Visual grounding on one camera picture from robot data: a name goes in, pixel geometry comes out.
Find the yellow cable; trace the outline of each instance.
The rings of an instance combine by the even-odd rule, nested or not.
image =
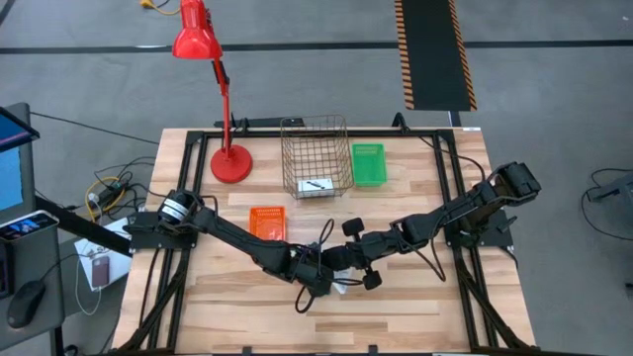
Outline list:
[[[166,11],[162,11],[161,9],[156,7],[156,5],[154,5],[153,0],[140,0],[140,6],[146,8],[146,9],[154,9],[154,10],[158,11],[160,14],[165,15],[165,16],[173,16],[173,15],[177,15],[178,13],[180,13],[180,6],[178,6],[178,10],[176,10],[174,12],[166,12]]]
[[[106,181],[114,181],[114,182],[118,182],[119,181],[119,177],[105,177],[105,178],[101,178],[101,180],[95,181],[94,183],[92,183],[92,185],[88,188],[88,190],[86,190],[86,195],[84,197],[84,203],[86,204],[86,209],[88,209],[88,215],[90,216],[90,220],[92,221],[92,223],[95,223],[95,214],[92,211],[92,208],[90,208],[90,204],[88,204],[88,195],[90,195],[90,192],[92,192],[92,190],[97,186],[97,184],[103,184],[102,182],[106,182]],[[110,209],[112,209],[122,198],[123,196],[126,194],[126,190],[122,190],[121,194],[119,194],[119,197],[117,197],[117,199],[115,199],[114,202],[112,202],[108,207],[104,208],[102,210],[102,213],[106,213],[108,212]]]

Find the computer monitor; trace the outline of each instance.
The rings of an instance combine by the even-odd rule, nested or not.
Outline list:
[[[29,132],[29,105],[21,103],[9,106],[2,109],[0,115],[3,117],[0,118],[0,140],[9,139],[11,141],[9,144],[16,144],[16,141],[23,140],[25,136],[11,138],[16,134],[20,135],[20,130],[15,131],[13,124],[17,123],[18,128],[26,128],[25,130]],[[5,128],[13,131],[11,134],[6,134]],[[29,138],[27,143],[0,151],[0,223],[31,213],[35,209],[33,154],[30,140]]]
[[[0,108],[0,152],[40,138],[40,133],[16,118],[11,112]]]

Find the small box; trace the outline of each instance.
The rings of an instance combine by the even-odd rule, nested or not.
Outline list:
[[[286,209],[258,207],[250,209],[250,233],[264,240],[286,240]]]
[[[297,198],[333,197],[334,185],[330,178],[308,179],[297,182]]]
[[[381,143],[352,144],[352,158],[357,187],[378,187],[387,182],[385,147]]]

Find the orange plastic basket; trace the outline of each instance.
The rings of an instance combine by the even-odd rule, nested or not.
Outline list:
[[[286,209],[259,207],[250,209],[250,233],[264,240],[286,240]]]

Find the concrete floor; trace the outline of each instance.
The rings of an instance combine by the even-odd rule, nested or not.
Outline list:
[[[387,0],[207,3],[225,44],[396,38]],[[466,41],[633,38],[630,0],[458,0],[457,7]],[[21,0],[0,28],[0,47],[168,45],[179,26],[178,17],[142,11],[132,0]],[[633,48],[472,49],[468,57],[480,110],[463,114],[464,126],[483,128],[493,165],[525,161],[543,186],[535,202],[513,211],[512,229],[538,344],[629,355],[633,302],[623,284],[633,281],[633,243],[591,230],[579,201],[593,170],[633,166]],[[233,52],[225,62],[240,118],[339,113],[350,125],[375,126],[405,111],[394,50]],[[169,53],[0,55],[0,83],[0,105],[26,101],[34,111],[149,139],[164,128],[208,127],[221,107],[208,63]],[[412,126],[447,125],[446,113],[405,116]],[[93,170],[155,154],[150,144],[32,120],[42,133],[34,144],[37,187],[63,204],[82,199]],[[136,172],[137,181],[149,181],[149,169]],[[615,201],[589,212],[633,236]],[[113,288],[118,297],[96,315],[67,319],[66,343],[87,353],[101,348],[124,285]],[[0,355],[46,355],[47,347],[41,336]]]

